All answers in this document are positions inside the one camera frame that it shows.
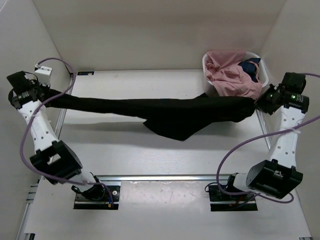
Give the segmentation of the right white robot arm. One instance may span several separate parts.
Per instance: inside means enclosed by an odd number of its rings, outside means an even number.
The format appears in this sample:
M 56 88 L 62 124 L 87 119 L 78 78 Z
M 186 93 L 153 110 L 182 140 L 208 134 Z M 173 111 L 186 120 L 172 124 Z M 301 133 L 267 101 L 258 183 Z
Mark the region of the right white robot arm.
M 230 200 L 238 199 L 243 192 L 255 192 L 282 199 L 303 180 L 296 169 L 296 147 L 299 133 L 294 129 L 305 118 L 309 97 L 303 95 L 306 76 L 287 72 L 277 86 L 270 85 L 256 101 L 263 113 L 277 120 L 275 135 L 266 160 L 252 166 L 248 173 L 235 173 L 228 179 L 224 193 Z

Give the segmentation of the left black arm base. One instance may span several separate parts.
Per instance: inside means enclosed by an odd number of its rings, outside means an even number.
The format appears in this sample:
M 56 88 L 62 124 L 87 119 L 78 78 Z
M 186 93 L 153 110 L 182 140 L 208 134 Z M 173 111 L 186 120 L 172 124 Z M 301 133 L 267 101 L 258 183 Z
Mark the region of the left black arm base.
M 86 193 L 80 191 L 78 187 L 72 186 L 71 189 L 75 192 L 73 203 L 74 210 L 118 210 L 121 196 L 120 181 L 102 181 L 108 188 Z

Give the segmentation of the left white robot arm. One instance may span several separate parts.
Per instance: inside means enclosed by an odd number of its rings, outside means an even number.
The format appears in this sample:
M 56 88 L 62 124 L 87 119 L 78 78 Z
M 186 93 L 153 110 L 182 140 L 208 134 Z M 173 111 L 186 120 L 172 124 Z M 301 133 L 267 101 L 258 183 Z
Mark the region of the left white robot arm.
M 21 142 L 22 161 L 29 169 L 46 177 L 51 184 L 69 183 L 75 193 L 87 199 L 100 200 L 105 194 L 104 186 L 91 172 L 83 172 L 83 165 L 76 153 L 58 139 L 49 122 L 47 107 L 62 96 L 61 92 L 41 82 L 49 80 L 51 73 L 37 69 L 32 73 L 33 79 L 27 75 L 25 71 L 18 71 L 6 78 L 12 86 L 8 100 L 27 124 L 23 139 L 31 134 L 34 145 L 34 155 L 26 160 L 25 143 Z

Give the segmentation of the black trousers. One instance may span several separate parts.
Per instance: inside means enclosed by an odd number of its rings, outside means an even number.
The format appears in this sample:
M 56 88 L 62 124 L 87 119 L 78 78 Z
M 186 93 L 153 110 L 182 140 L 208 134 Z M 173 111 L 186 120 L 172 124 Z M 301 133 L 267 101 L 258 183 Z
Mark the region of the black trousers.
M 208 97 L 204 93 L 192 99 L 103 99 L 58 94 L 51 89 L 44 95 L 45 100 L 52 99 L 46 107 L 137 117 L 144 119 L 143 124 L 153 133 L 177 141 L 185 141 L 212 123 L 239 123 L 256 109 L 255 101 L 248 97 Z

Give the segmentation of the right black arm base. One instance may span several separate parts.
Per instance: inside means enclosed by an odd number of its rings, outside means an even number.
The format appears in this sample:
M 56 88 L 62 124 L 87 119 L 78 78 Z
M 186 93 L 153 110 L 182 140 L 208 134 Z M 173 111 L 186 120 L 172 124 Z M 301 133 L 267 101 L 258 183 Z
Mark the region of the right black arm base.
M 223 193 L 216 182 L 204 187 L 208 193 L 211 212 L 253 212 L 257 211 L 257 203 L 253 194 L 228 195 Z

